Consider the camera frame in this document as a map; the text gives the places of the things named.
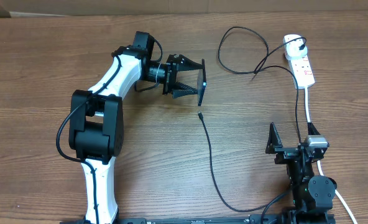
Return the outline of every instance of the cable tip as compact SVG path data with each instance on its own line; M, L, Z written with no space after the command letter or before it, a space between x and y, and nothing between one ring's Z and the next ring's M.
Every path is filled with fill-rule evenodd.
M198 117L199 117L199 119L203 120L202 112L198 111Z

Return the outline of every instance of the wooden table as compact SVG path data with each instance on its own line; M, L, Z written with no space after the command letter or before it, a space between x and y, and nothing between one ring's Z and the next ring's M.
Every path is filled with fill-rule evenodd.
M124 147L115 167L120 217L247 215L230 211L214 189L199 110L211 136L216 180L230 205L252 208L282 192L285 166L264 150L272 121L284 146L296 144L293 81L283 70L251 81L251 75L222 69L216 51L231 26L256 30L271 49L285 34L308 38L316 79L311 118L331 144L324 172L359 222L368 223L368 11L0 19L0 223L58 223L85 214L82 168L58 155L55 135L71 94L98 82L110 53L131 44L137 30L160 41L163 61L169 54L204 58L208 87L201 108L195 96L173 100L161 95L161 87L128 93ZM236 70L254 69L264 54L261 40L240 30L222 49L222 59ZM274 64L288 66L283 50L266 63ZM180 80L194 85L196 73ZM299 122L304 137L302 91ZM67 133L64 151L74 156ZM287 197L269 212L291 204ZM350 222L337 198L331 213L338 223Z

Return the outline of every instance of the white cable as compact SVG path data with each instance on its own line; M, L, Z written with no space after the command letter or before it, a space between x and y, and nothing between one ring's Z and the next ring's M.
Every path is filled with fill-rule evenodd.
M311 122L310 113L308 112L308 89L306 86L304 87L304 107L306 109L307 123L310 123Z
M310 112L308 111L308 89L307 89L307 87L304 87L304 101L305 101L305 106L304 107L305 107L305 110L306 110L307 123L310 123L311 119L310 119ZM322 167L321 167L321 161L317 161L316 165L318 166L318 171L320 172L320 175L323 175L323 171L322 171ZM352 214L350 208L348 207L347 203L344 201L343 197L340 195L338 190L335 190L334 192L336 193L336 195L340 199L341 203L344 205L344 208L347 210L348 214L350 215L350 218L351 218L352 222L354 224L358 224L356 218Z
M322 167L321 167L321 161L316 162L316 165L318 166L318 171L320 172L320 175L323 175ZM344 208L347 210L348 214L351 217L351 220L354 224L358 224L356 218L352 214L350 208L348 207L347 203L344 201L343 197L339 194L338 190L335 190L336 195L340 199L341 203L344 205Z

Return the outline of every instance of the white plug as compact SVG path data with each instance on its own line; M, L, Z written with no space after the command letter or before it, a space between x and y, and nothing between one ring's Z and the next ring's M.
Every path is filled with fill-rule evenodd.
M283 43L299 38L297 34L289 34L283 38ZM300 50L303 40L298 39L285 46L285 56L288 59L290 71L295 75L299 89L312 86L315 83L313 71L307 56L307 46Z

